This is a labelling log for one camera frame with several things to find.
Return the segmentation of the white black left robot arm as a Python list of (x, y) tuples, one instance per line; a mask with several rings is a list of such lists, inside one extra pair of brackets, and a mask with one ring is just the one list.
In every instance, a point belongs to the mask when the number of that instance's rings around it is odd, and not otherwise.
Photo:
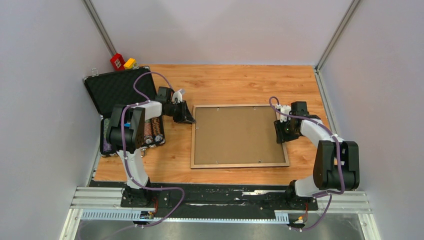
[(194, 124), (187, 102), (183, 99), (184, 89), (174, 91), (160, 87), (155, 99), (129, 105), (114, 106), (106, 140), (117, 150), (127, 177), (122, 197), (133, 205), (149, 206), (153, 201), (154, 188), (146, 173), (142, 160), (145, 141), (145, 123), (162, 115), (172, 117), (176, 123)]

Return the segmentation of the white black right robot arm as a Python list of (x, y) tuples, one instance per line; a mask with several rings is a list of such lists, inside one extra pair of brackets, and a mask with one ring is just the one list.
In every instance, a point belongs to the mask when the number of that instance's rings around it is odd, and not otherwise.
[(306, 137), (316, 147), (312, 174), (290, 182), (286, 204), (298, 209), (306, 198), (341, 195), (360, 184), (359, 146), (326, 127), (317, 115), (310, 114), (305, 101), (291, 105), (271, 105), (279, 118), (274, 121), (276, 142), (287, 143)]

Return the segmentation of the brown orange chip stack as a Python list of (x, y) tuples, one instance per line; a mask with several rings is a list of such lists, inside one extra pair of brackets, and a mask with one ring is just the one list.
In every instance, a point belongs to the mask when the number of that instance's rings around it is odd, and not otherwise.
[(153, 117), (151, 119), (152, 135), (154, 141), (160, 143), (164, 140), (164, 135), (161, 132), (161, 121), (159, 117)]

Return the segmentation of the green red chip stack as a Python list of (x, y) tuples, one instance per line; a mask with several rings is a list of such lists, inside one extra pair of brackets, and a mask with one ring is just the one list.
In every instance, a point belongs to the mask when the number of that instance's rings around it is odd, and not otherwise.
[(144, 122), (144, 143), (149, 145), (153, 143), (153, 132), (152, 132), (152, 123), (151, 120), (146, 120)]

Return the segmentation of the black poker chip case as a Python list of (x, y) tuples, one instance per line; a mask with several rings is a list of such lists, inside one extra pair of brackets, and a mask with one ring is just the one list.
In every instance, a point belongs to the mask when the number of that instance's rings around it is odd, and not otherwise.
[(115, 105), (129, 105), (146, 100), (136, 89), (154, 100), (157, 88), (150, 67), (114, 71), (88, 76), (83, 80), (84, 86), (100, 115), (99, 152), (104, 157), (116, 154), (116, 149), (106, 141), (110, 117)]

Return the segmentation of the yellow toy block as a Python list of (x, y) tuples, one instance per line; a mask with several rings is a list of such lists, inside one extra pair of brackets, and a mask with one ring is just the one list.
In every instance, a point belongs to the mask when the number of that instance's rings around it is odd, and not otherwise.
[(126, 62), (125, 62), (125, 64), (123, 65), (124, 66), (124, 69), (125, 70), (128, 70), (128, 69), (136, 69), (136, 68), (138, 68), (139, 67), (139, 64), (138, 64), (138, 62), (136, 61), (136, 59), (135, 58), (129, 58)]

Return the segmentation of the red toy house block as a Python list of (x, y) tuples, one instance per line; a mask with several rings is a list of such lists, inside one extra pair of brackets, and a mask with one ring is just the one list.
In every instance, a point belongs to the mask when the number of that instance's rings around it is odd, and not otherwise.
[(123, 71), (123, 70), (125, 70), (124, 65), (125, 65), (126, 62), (124, 61), (124, 58), (123, 58), (123, 56), (120, 53), (114, 54), (110, 58), (109, 62), (111, 63), (111, 65), (112, 65), (112, 67), (113, 67), (113, 69), (115, 71)]

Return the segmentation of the aluminium rail frame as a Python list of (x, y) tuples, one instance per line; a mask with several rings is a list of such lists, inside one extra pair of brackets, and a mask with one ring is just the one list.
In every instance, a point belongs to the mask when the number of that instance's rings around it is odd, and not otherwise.
[[(157, 84), (169, 80), (185, 89), (189, 107), (248, 104), (267, 106), (270, 96), (281, 103), (308, 101), (309, 109), (327, 114), (310, 65), (151, 64), (160, 75)], [(305, 139), (287, 146), (288, 167), (196, 168), (189, 166), (194, 128), (165, 120), (164, 146), (147, 157), (147, 172), (158, 185), (181, 185), (185, 198), (172, 211), (159, 209), (160, 220), (169, 212), (169, 222), (282, 223), (294, 210), (276, 209), (266, 200), (281, 195), (291, 180), (304, 178), (313, 169), (313, 145)]]

